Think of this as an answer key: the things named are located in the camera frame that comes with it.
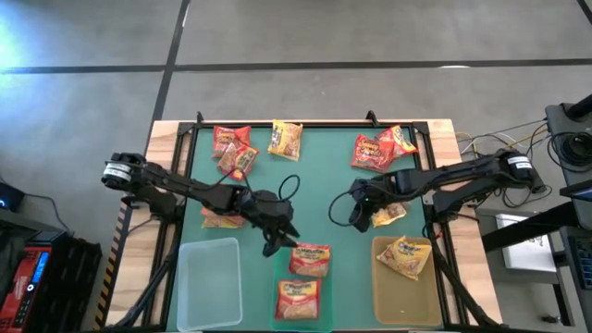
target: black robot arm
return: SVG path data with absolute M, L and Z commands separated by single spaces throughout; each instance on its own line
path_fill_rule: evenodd
M 441 186 L 467 181 L 452 191 Z M 442 166 L 434 170 L 403 169 L 372 179 L 356 179 L 350 194 L 356 205 L 350 223 L 365 232 L 370 216 L 392 203 L 412 200 L 434 190 L 433 204 L 427 207 L 427 220 L 446 222 L 464 203 L 485 199 L 503 188 L 538 188 L 544 186 L 530 159 L 516 150 L 500 149 L 474 161 Z
M 110 189 L 130 193 L 123 199 L 127 204 L 132 200 L 146 202 L 152 214 L 165 220 L 182 217 L 178 216 L 173 193 L 196 200 L 218 215 L 242 216 L 263 231 L 265 257 L 282 246 L 295 247 L 296 242 L 289 235 L 300 236 L 290 222 L 294 212 L 290 200 L 280 200 L 271 191 L 252 191 L 241 185 L 207 185 L 146 162 L 140 154 L 113 154 L 101 181 Z

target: white cable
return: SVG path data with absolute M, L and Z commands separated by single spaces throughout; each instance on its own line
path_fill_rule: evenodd
M 508 135 L 508 134 L 506 134 L 506 133 L 501 133 L 501 132 L 500 132 L 500 133 L 498 133 L 498 134 L 499 134 L 499 135 L 503 135 L 503 136 L 505 136 L 506 138 L 508 138 L 508 139 L 512 140 L 514 143 L 517 143 L 517 141 L 516 141 L 516 140 L 515 140 L 513 137 L 511 137 L 510 135 Z M 527 146 L 524 146 L 524 145 L 522 145 L 521 143 L 517 143 L 517 144 L 518 144 L 519 146 L 523 147 L 523 148 L 528 148 Z

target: snack bag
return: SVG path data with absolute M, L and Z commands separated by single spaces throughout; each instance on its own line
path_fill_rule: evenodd
M 431 251 L 431 245 L 411 244 L 405 241 L 403 236 L 390 244 L 376 259 L 407 278 L 417 281 Z
M 258 154 L 258 150 L 235 139 L 228 145 L 222 158 L 220 158 L 218 169 L 224 174 L 232 171 L 229 177 L 241 181 L 244 179 L 244 175 L 251 171 Z
M 392 162 L 392 145 L 393 142 L 374 141 L 359 134 L 353 148 L 351 166 L 386 172 Z
M 405 155 L 417 152 L 417 148 L 405 139 L 401 126 L 393 126 L 389 129 L 383 130 L 376 136 L 376 139 L 381 142 L 393 143 L 392 161 Z
M 321 280 L 280 280 L 276 319 L 316 319 L 320 309 Z
M 301 136 L 302 124 L 299 126 L 274 120 L 274 127 L 271 131 L 271 142 L 269 143 L 269 147 L 267 147 L 267 152 L 298 161 L 300 158 Z
M 292 249 L 288 270 L 292 274 L 323 278 L 329 271 L 331 247 L 299 243 Z
M 214 153 L 212 157 L 222 157 L 228 145 L 235 139 L 243 143 L 251 144 L 251 126 L 245 126 L 240 129 L 227 129 L 214 126 Z
M 380 208 L 370 219 L 374 228 L 387 226 L 395 220 L 407 215 L 407 203 L 391 203 L 385 208 Z
M 202 208 L 205 219 L 202 228 L 242 228 L 244 218 L 242 216 L 220 216 L 207 208 Z

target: yellow wire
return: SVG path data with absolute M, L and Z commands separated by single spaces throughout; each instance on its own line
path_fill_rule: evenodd
M 454 133 L 454 135 L 464 135 L 467 138 L 469 138 L 470 141 L 473 140 L 473 137 L 471 136 L 471 134 L 469 134 L 467 132 L 456 132 L 456 133 Z M 477 153 L 477 147 L 476 147 L 477 144 L 476 144 L 476 142 L 473 142 L 472 145 L 473 145 L 473 154 L 476 154 Z
M 522 139 L 518 140 L 517 142 L 514 142 L 514 143 L 511 143 L 511 144 L 508 144 L 506 147 L 507 147 L 507 148 L 508 148 L 508 147 L 513 147 L 513 146 L 515 146 L 515 145 L 516 145 L 516 144 L 518 144 L 518 143 L 525 142 L 526 140 L 529 140 L 530 138 L 536 137 L 537 135 L 539 135 L 539 134 L 542 134 L 542 133 L 544 133 L 544 132 L 546 132 L 546 131 L 547 131 L 547 128 L 545 127 L 545 128 L 541 129 L 540 131 L 538 131 L 538 132 L 537 132 L 537 133 L 535 133 L 535 134 L 531 134 L 531 135 L 525 136 L 525 137 L 523 137 Z

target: green table surface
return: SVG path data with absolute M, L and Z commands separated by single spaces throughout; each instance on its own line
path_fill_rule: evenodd
M 410 202 L 411 208 L 406 217 L 386 227 L 371 227 L 365 233 L 360 233 L 354 227 L 343 228 L 332 224 L 327 217 L 330 202 L 336 195 L 348 190 L 355 178 L 377 175 L 370 170 L 351 167 L 350 162 L 357 135 L 374 137 L 380 131 L 381 129 L 368 128 L 304 127 L 298 162 L 267 153 L 271 128 L 253 129 L 251 134 L 251 146 L 260 151 L 248 175 L 253 190 L 277 191 L 285 177 L 298 174 L 302 183 L 298 193 L 291 199 L 294 207 L 292 223 L 301 234 L 297 241 L 332 246 L 334 329 L 421 327 L 413 323 L 406 326 L 383 325 L 376 321 L 370 262 L 372 239 L 376 236 L 421 237 L 425 224 L 421 199 Z M 205 183 L 214 183 L 223 176 L 216 168 L 217 160 L 211 157 L 212 133 L 211 129 L 199 129 L 191 171 L 194 179 Z M 393 162 L 390 170 L 410 167 L 415 167 L 415 164 L 413 157 L 408 155 Z M 284 195 L 288 195 L 292 189 L 287 184 L 283 190 Z M 333 216 L 338 221 L 347 222 L 352 208 L 351 197 L 344 197 L 335 204 Z M 274 258 L 262 256 L 264 239 L 261 231 L 248 224 L 241 229 L 202 228 L 204 219 L 200 214 L 201 209 L 200 203 L 188 201 L 181 243 L 234 237 L 240 246 L 242 321 L 234 327 L 217 329 L 271 330 L 272 293 L 277 289 L 273 285 Z M 166 325 L 169 331 L 177 330 L 178 287 L 175 278 Z

